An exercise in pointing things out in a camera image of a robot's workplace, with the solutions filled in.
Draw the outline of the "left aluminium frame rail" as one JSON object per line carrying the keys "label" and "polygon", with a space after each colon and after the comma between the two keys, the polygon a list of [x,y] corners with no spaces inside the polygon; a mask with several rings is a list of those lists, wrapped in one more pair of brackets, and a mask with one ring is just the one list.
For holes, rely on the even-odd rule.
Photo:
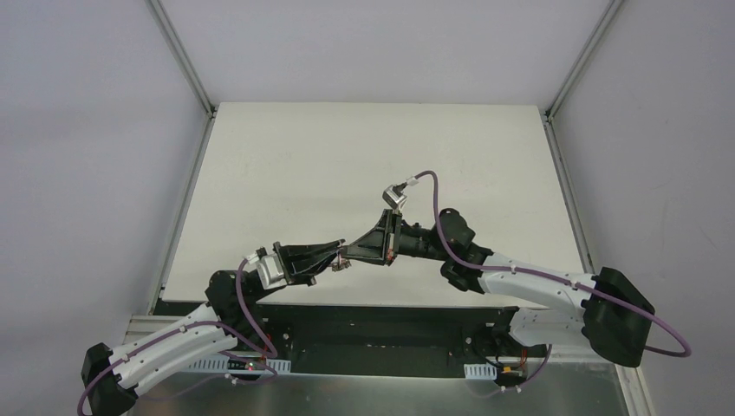
{"label": "left aluminium frame rail", "polygon": [[186,171],[205,126],[195,98],[152,9],[143,1],[103,1],[111,12],[112,59],[103,108],[109,117],[107,194],[98,228],[106,323],[97,332],[121,342],[131,315],[147,304],[172,235]]}

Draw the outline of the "right aluminium frame rail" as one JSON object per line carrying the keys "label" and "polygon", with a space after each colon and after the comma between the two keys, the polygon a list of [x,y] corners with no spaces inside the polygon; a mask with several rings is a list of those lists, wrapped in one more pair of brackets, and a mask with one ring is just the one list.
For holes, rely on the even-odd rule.
{"label": "right aluminium frame rail", "polygon": [[699,192],[729,171],[729,143],[697,141],[697,101],[717,99],[696,84],[709,39],[730,34],[727,1],[614,3],[552,127],[571,183],[582,250],[594,269],[621,270],[658,316],[696,341],[679,305],[706,250],[696,225]]}

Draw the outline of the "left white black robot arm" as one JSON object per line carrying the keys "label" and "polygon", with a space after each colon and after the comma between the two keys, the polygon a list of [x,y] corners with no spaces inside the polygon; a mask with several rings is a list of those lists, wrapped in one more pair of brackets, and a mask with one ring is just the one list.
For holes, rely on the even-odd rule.
{"label": "left white black robot arm", "polygon": [[87,350],[81,370],[84,390],[80,415],[122,415],[154,386],[212,354],[240,347],[268,365],[279,356],[263,319],[254,311],[258,300],[290,285],[315,283],[317,275],[339,255],[341,239],[325,244],[261,247],[242,258],[235,270],[214,273],[206,302],[176,322],[137,341],[111,348],[101,342]]}

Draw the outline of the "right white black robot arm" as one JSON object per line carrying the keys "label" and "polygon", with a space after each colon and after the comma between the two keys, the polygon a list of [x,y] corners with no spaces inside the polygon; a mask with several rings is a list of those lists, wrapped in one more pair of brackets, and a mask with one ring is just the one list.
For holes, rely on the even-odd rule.
{"label": "right white black robot arm", "polygon": [[475,232],[460,213],[443,209],[439,224],[425,229],[386,209],[376,226],[341,248],[349,259],[388,266],[399,256],[436,260],[440,274],[456,289],[481,295],[511,296],[540,305],[518,308],[492,331],[493,347],[512,355],[540,344],[590,347],[623,367],[638,367],[652,323],[628,309],[654,314],[652,303],[619,270],[597,274],[533,273],[518,262],[474,243]]}

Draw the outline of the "front steel sheet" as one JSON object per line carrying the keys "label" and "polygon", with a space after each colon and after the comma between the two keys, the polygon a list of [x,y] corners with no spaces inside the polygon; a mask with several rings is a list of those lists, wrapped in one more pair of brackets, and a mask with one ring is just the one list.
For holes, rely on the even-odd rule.
{"label": "front steel sheet", "polygon": [[490,396],[489,381],[283,376],[255,386],[214,380],[175,397],[195,374],[174,376],[133,415],[625,415],[618,386],[600,375],[551,368],[522,387]]}

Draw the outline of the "aluminium frame rail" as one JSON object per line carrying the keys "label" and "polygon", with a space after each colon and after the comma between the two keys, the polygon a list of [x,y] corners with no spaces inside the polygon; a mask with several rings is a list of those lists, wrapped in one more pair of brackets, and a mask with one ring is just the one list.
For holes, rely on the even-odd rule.
{"label": "aluminium frame rail", "polygon": [[709,39],[730,34],[727,1],[614,3],[552,127],[571,183],[582,250],[594,269],[621,270],[658,316],[696,341],[679,305],[706,250],[696,225],[699,192],[729,171],[729,143],[697,141],[697,101],[717,99],[696,84]]}
{"label": "aluminium frame rail", "polygon": [[205,126],[195,98],[152,9],[143,1],[103,1],[111,12],[112,59],[103,108],[109,117],[107,194],[98,228],[106,323],[97,332],[121,342],[131,315],[147,304],[172,235],[186,171]]}

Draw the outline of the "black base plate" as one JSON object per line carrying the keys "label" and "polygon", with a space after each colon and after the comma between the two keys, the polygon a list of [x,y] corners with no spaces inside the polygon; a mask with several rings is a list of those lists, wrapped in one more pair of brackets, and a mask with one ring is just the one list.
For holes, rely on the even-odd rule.
{"label": "black base plate", "polygon": [[257,304],[251,313],[293,374],[460,378],[466,364],[543,357],[509,335],[517,308]]}

